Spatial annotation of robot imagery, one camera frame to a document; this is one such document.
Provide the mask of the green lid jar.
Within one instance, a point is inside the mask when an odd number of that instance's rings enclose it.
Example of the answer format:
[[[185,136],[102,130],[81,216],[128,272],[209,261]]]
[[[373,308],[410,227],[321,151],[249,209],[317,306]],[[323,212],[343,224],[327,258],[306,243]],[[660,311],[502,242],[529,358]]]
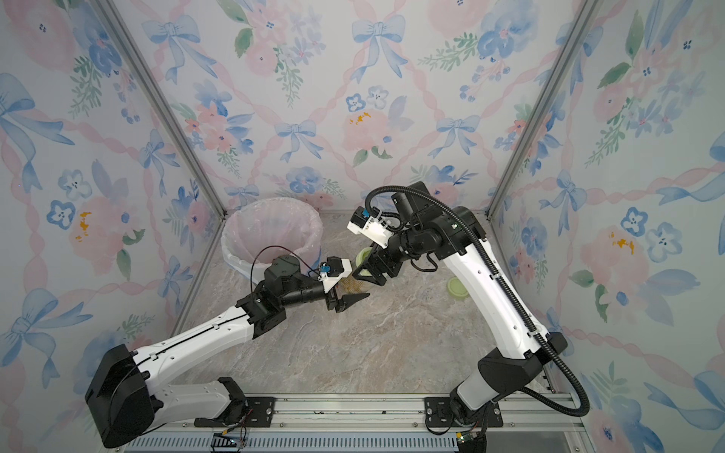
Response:
[[[371,279],[373,279],[372,275],[369,271],[363,269],[361,270],[358,275],[355,275],[356,267],[352,266],[352,272],[348,277],[345,277],[344,279],[341,279],[338,283],[338,289],[343,294],[362,294],[362,293],[368,293],[369,290],[373,287],[373,283],[371,282]]]

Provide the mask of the light green jar lid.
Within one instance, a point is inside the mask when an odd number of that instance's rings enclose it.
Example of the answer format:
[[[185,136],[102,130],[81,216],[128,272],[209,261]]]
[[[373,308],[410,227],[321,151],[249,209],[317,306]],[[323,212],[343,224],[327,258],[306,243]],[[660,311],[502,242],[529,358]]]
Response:
[[[458,277],[452,277],[447,281],[447,292],[454,298],[465,299],[469,296],[464,283]]]

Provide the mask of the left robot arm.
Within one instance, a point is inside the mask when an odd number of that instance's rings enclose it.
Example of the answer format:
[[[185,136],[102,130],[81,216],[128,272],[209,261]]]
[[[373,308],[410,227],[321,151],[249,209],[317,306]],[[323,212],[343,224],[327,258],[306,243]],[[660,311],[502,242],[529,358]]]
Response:
[[[239,425],[249,405],[234,379],[192,385],[175,385],[174,379],[273,330],[285,320],[289,307],[324,301],[328,310],[342,313],[364,300],[365,293],[336,291],[351,273],[349,260],[330,257],[317,276],[310,277],[297,257],[279,256],[247,296],[205,323],[147,347],[109,349],[85,394],[104,447],[122,447],[155,428],[193,418],[224,427]]]

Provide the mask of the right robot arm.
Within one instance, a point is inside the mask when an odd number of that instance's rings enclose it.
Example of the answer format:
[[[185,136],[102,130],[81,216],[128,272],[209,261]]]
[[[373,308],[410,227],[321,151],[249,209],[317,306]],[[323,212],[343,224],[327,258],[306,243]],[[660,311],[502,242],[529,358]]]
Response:
[[[351,216],[349,231],[372,243],[355,279],[383,286],[405,262],[436,258],[461,281],[493,333],[495,348],[450,394],[454,420],[472,425],[492,404],[534,381],[566,349],[566,339],[534,320],[472,211],[445,205],[422,183],[384,186],[372,194],[391,194],[396,209],[380,211],[368,199]]]

